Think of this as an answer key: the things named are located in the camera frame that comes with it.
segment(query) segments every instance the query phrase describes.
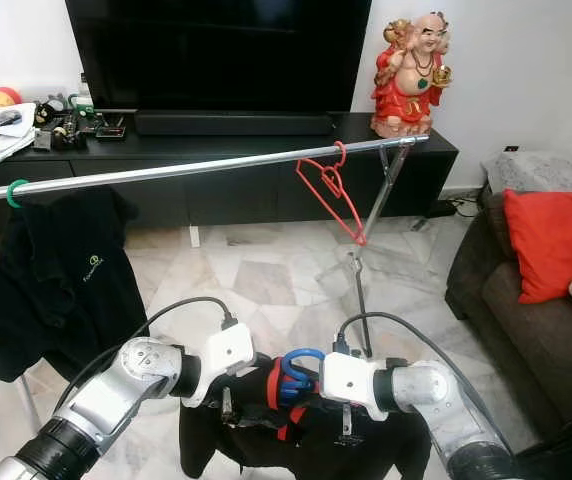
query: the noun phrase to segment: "brown sofa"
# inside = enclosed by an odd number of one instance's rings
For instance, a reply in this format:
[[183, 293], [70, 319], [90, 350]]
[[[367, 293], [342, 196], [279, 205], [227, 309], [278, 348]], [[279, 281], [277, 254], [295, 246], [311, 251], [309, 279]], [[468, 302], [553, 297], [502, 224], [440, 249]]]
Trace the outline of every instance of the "brown sofa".
[[471, 324], [540, 435], [572, 436], [572, 298], [521, 305], [501, 194], [486, 196], [448, 277], [446, 301]]

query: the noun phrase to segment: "television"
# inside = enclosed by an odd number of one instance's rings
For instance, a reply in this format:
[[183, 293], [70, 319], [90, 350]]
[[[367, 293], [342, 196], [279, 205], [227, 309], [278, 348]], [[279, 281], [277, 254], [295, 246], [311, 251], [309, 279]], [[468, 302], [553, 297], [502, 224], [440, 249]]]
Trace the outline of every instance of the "television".
[[66, 0], [95, 107], [171, 120], [349, 110], [370, 3]]

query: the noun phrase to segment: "clothes rail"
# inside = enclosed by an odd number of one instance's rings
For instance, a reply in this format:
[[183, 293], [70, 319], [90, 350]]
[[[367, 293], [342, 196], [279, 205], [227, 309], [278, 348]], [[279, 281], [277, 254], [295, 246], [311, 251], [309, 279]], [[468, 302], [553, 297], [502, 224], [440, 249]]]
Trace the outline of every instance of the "clothes rail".
[[[345, 144], [346, 152], [363, 152], [367, 150], [386, 149], [391, 147], [410, 147], [415, 143], [425, 142], [428, 135], [413, 135], [399, 138], [386, 138], [383, 140], [370, 140]], [[214, 160], [211, 162], [187, 163], [171, 165], [168, 167], [146, 168], [114, 173], [100, 173], [84, 175], [81, 177], [62, 178], [56, 180], [43, 180], [20, 185], [13, 190], [13, 196], [24, 196], [36, 193], [68, 190], [73, 188], [92, 187], [95, 185], [109, 185], [115, 183], [137, 182], [155, 178], [192, 175], [195, 173], [218, 172], [235, 168], [282, 163], [300, 158], [325, 157], [341, 153], [337, 146], [293, 150], [290, 152], [269, 153], [249, 157]], [[0, 199], [6, 198], [8, 186], [0, 186]]]

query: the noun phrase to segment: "red cushion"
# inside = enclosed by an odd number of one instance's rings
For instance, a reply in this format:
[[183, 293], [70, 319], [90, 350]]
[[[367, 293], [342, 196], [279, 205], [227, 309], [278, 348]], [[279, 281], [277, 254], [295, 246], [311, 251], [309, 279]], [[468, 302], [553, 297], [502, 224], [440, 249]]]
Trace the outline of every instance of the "red cushion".
[[522, 274], [520, 303], [568, 293], [572, 281], [572, 192], [504, 192], [510, 240]]

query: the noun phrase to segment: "black jacket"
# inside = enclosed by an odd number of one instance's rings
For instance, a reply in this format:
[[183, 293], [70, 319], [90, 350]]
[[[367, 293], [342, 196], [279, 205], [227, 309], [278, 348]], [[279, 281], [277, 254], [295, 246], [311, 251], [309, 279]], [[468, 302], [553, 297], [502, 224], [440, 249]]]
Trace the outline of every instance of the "black jacket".
[[341, 406], [312, 395], [299, 423], [293, 424], [288, 410], [267, 407], [266, 380], [271, 368], [272, 362], [264, 362], [241, 378], [220, 377], [211, 386], [211, 400], [206, 403], [213, 405], [221, 398], [221, 389], [228, 386], [238, 417], [247, 424], [249, 419], [257, 422], [260, 418], [263, 424], [287, 424], [288, 439], [278, 440], [277, 430], [268, 426], [226, 425], [220, 408], [182, 405], [179, 450], [186, 475], [200, 477], [219, 450], [240, 466], [288, 468], [297, 480], [376, 480], [384, 478], [393, 465], [404, 480], [423, 478], [431, 442], [421, 416], [391, 413], [386, 421], [375, 422], [363, 408], [353, 408], [353, 433], [363, 441], [356, 446], [336, 445], [342, 431]]
[[70, 380], [142, 325], [122, 248], [124, 225], [136, 215], [107, 187], [13, 210], [0, 241], [0, 380], [42, 356]]

